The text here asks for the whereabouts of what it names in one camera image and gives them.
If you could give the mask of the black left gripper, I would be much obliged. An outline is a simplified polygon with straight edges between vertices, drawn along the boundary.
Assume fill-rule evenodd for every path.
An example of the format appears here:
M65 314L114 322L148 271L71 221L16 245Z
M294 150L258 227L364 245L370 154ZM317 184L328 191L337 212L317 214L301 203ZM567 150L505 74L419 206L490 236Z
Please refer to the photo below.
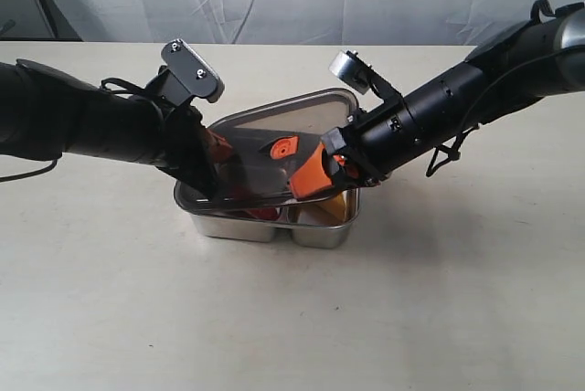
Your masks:
M206 196L217 192L214 164L225 163L233 147L223 136L202 124L200 112L183 103L170 103L152 94L115 93L128 109L116 116L113 159L150 165L191 185Z

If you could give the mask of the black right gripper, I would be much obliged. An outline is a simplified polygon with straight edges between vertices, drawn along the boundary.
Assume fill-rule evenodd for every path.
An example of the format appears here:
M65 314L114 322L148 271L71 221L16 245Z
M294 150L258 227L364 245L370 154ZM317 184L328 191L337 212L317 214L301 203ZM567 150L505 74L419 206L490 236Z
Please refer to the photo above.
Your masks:
M371 187L388 179L401 156L420 136L419 101L406 98L361 111L342 127L322 136L317 146L290 177L289 189L297 200L336 195L343 188Z

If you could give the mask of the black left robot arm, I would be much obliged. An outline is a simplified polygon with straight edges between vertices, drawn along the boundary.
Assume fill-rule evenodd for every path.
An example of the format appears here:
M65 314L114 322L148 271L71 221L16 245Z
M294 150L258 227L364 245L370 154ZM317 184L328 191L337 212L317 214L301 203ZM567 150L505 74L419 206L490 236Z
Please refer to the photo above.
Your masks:
M190 101L202 89L171 69L139 87L95 87L35 61L1 66L1 153L55 162L65 153L146 164L208 198L219 190L216 141Z

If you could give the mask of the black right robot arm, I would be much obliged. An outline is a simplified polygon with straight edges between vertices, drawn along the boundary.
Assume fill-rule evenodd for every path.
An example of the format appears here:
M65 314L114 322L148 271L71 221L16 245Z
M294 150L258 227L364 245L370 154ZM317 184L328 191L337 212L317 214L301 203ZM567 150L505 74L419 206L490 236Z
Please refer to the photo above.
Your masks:
M476 47L457 65L402 95L357 53L338 54L330 66L347 86L372 91L382 102L358 110L326 132L290 177L297 200L372 187L404 164L432 152L432 176L461 157L466 137L480 126L548 96L584 89L584 4L557 9L537 0L527 21Z

